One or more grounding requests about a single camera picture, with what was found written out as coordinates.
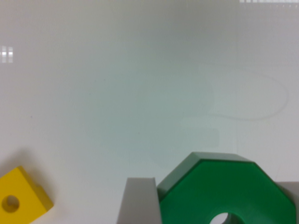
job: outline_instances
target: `green octagonal block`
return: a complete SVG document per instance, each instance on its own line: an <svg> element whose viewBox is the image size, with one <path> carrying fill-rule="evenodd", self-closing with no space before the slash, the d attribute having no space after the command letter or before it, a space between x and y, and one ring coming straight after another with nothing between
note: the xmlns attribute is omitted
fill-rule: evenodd
<svg viewBox="0 0 299 224"><path fill-rule="evenodd" d="M295 224L294 203L254 162L193 152L158 186L163 224Z"/></svg>

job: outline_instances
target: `white surface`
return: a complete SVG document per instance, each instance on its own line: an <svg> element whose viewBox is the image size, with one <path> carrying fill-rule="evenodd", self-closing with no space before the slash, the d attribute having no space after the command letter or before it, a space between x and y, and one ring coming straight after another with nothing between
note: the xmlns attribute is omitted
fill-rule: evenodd
<svg viewBox="0 0 299 224"><path fill-rule="evenodd" d="M0 173L54 200L36 224L115 224L191 151L299 181L299 9L260 2L1 1Z"/></svg>
<svg viewBox="0 0 299 224"><path fill-rule="evenodd" d="M117 224L162 224L154 178L128 178Z"/></svg>

